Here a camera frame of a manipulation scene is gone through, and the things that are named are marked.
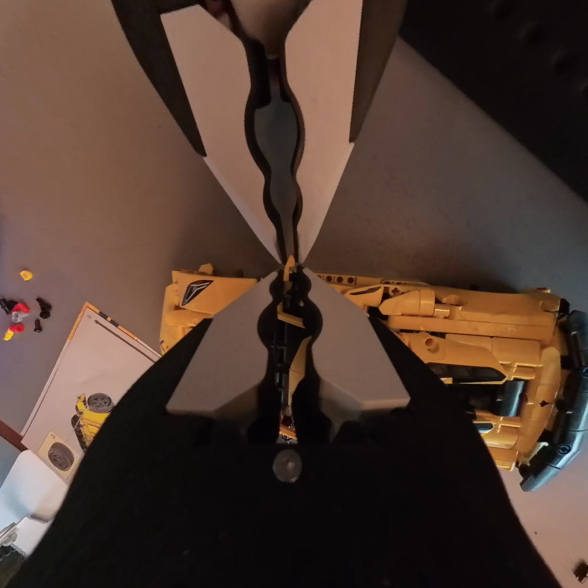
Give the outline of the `wheel picture instruction booklet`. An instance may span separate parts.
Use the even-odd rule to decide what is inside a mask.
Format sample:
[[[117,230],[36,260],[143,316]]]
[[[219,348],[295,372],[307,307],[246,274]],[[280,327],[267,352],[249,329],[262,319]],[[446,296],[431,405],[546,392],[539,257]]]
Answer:
[[[69,483],[115,405],[159,359],[86,303],[26,421],[22,443]]]

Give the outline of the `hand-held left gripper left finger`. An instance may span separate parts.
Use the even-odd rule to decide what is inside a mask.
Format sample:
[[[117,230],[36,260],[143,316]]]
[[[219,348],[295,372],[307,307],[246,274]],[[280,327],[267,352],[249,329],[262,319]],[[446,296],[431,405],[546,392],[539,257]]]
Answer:
[[[278,271],[260,280],[173,272],[165,299],[165,358],[189,345],[194,349],[168,413],[226,420],[250,442],[276,443],[281,393],[259,332],[260,319],[275,314],[273,285],[281,289]]]

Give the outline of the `yellow toy brick car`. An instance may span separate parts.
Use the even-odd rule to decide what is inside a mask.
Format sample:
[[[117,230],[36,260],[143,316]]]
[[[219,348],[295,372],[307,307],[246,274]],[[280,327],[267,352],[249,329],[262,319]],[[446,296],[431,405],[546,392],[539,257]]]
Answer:
[[[587,438],[587,314],[548,289],[492,293],[315,274],[394,332],[459,394],[496,465],[523,491],[551,481]]]

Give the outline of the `grey desk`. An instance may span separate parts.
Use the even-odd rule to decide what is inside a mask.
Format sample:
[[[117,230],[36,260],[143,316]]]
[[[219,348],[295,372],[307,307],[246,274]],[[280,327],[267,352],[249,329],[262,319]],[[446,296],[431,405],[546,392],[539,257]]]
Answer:
[[[132,384],[92,443],[54,521],[10,587],[560,587],[521,523],[462,397],[397,335],[384,344],[408,406],[298,443],[293,393],[312,320],[304,268],[374,266],[449,283],[554,278],[587,302],[587,201],[401,38],[310,253],[299,261],[302,125],[286,129],[293,210],[285,262],[255,235],[144,73],[112,1],[1,1],[1,254],[40,273],[55,321],[82,302],[130,312],[155,342],[164,254],[245,261],[272,286],[259,321],[281,393],[274,445],[166,405],[188,351]],[[187,253],[179,246],[190,246]],[[283,268],[296,259],[291,281]]]

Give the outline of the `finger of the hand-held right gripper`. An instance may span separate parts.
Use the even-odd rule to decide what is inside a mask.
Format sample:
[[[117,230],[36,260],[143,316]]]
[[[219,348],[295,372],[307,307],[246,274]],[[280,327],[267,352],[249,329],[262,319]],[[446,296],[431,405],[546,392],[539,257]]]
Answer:
[[[286,82],[302,127],[295,164],[299,261],[322,227],[353,149],[350,140],[362,1],[310,1],[285,39]]]
[[[242,40],[208,13],[161,16],[207,166],[269,253],[285,262],[271,172],[254,135],[251,70]]]

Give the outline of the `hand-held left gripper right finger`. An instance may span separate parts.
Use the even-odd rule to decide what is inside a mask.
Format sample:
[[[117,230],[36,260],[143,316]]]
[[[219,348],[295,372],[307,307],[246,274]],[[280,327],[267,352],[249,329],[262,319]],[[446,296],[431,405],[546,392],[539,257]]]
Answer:
[[[346,423],[405,409],[410,396],[376,333],[381,323],[368,313],[382,302],[385,285],[326,281],[306,268],[297,276],[313,321],[305,376],[293,393],[298,443],[329,443]]]

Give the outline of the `cluster of small loose bricks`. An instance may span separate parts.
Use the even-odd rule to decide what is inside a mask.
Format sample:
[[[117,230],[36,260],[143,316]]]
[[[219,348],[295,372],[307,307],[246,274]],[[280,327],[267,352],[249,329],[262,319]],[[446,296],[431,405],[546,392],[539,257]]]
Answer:
[[[53,305],[40,296],[35,297],[34,303],[30,304],[22,298],[10,298],[1,296],[1,313],[5,315],[5,326],[2,340],[11,342],[27,330],[34,334],[43,332],[43,325],[53,313]]]

